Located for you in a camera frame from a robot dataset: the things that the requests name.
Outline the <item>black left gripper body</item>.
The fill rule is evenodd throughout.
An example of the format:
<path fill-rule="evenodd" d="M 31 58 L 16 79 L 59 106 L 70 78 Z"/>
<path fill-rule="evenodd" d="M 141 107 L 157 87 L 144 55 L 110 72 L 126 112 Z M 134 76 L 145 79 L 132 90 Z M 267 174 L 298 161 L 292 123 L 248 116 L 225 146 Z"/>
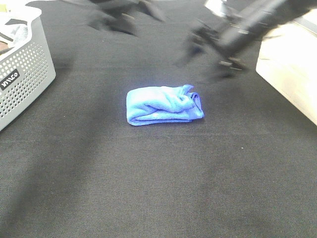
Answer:
<path fill-rule="evenodd" d="M 164 13 L 151 0 L 92 0 L 96 10 L 103 15 L 94 15 L 88 25 L 96 30 L 111 30 L 129 35 L 136 34 L 133 13 L 141 12 L 164 22 Z"/>

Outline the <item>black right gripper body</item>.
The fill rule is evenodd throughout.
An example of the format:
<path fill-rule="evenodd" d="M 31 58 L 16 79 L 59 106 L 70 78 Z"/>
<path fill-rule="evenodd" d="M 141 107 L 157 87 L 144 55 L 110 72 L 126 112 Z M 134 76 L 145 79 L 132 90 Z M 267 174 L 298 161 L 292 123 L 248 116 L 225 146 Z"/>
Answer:
<path fill-rule="evenodd" d="M 195 20 L 191 24 L 191 30 L 183 43 L 182 49 L 184 50 L 184 54 L 174 65 L 177 67 L 187 65 L 198 55 L 204 54 L 206 52 L 204 46 L 207 45 L 221 56 L 221 60 L 206 73 L 208 79 L 230 78 L 248 69 L 241 59 L 236 58 L 235 55 L 229 55 L 226 50 L 222 49 L 218 45 L 218 41 L 218 31 L 212 29 L 199 19 Z"/>

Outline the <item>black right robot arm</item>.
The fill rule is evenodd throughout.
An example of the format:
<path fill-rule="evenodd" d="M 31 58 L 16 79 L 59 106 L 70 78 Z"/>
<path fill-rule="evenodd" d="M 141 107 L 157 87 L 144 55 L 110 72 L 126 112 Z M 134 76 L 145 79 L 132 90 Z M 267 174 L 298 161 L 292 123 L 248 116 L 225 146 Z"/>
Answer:
<path fill-rule="evenodd" d="M 241 11 L 230 7 L 225 0 L 208 0 L 205 7 L 224 22 L 213 29 L 197 20 L 184 43 L 184 55 L 176 66 L 186 65 L 204 52 L 204 46 L 212 47 L 222 57 L 217 76 L 228 77 L 246 70 L 238 58 L 255 40 L 262 39 L 269 31 L 284 25 L 309 11 L 316 9 L 315 0 L 256 0 Z"/>

